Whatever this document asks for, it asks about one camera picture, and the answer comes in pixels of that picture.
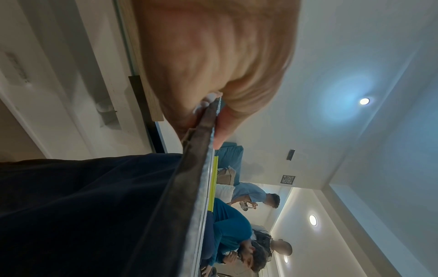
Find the finger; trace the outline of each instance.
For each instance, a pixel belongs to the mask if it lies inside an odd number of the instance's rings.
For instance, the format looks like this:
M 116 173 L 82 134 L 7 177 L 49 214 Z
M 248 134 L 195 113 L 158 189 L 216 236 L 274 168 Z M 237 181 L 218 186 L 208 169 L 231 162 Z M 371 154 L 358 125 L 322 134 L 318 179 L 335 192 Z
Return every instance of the finger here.
M 218 150 L 250 114 L 244 115 L 225 106 L 219 113 L 214 131 L 213 148 Z

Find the person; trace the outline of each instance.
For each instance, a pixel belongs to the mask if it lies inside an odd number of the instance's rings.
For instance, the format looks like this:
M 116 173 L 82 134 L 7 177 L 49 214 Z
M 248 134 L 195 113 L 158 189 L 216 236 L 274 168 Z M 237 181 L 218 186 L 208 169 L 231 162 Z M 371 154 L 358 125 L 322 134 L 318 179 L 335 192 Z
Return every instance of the person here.
M 146 76 L 182 139 L 223 93 L 214 148 L 277 93 L 296 44 L 301 0 L 132 0 Z
M 259 186 L 253 183 L 239 183 L 235 186 L 230 205 L 238 202 L 249 203 L 256 209 L 257 202 L 262 202 L 275 209 L 280 205 L 280 196 L 275 193 L 266 193 Z
M 274 240 L 265 227 L 251 224 L 253 234 L 251 239 L 261 245 L 267 252 L 267 261 L 271 261 L 273 252 L 281 255 L 292 255 L 292 245 L 284 240 Z
M 239 211 L 215 198 L 213 212 L 207 213 L 201 250 L 203 276 L 209 276 L 215 263 L 242 263 L 258 272 L 266 265 L 267 253 L 251 240 L 252 228 Z

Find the recessed ceiling light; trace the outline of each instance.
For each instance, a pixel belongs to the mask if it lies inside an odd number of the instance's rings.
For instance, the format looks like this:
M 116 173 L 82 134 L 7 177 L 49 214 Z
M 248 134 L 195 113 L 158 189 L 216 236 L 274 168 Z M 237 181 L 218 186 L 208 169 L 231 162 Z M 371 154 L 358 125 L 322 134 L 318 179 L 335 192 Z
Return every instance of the recessed ceiling light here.
M 309 221 L 310 224 L 312 224 L 313 226 L 316 226 L 316 224 L 318 224 L 318 221 L 316 220 L 316 217 L 314 215 L 309 216 Z
M 366 105 L 366 104 L 368 104 L 370 102 L 370 99 L 369 98 L 362 98 L 360 101 L 359 101 L 359 103 L 361 104 L 361 105 Z

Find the ceiling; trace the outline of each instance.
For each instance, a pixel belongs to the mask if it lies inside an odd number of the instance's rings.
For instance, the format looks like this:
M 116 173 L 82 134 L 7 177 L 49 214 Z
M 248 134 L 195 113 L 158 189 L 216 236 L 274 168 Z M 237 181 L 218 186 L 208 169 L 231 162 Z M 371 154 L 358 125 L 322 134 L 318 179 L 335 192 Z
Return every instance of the ceiling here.
M 303 1 L 277 97 L 230 138 L 245 149 L 241 179 L 278 184 L 293 175 L 296 187 L 327 184 L 370 123 L 396 122 L 430 82 L 437 15 L 434 0 Z M 360 106 L 362 97 L 371 103 Z

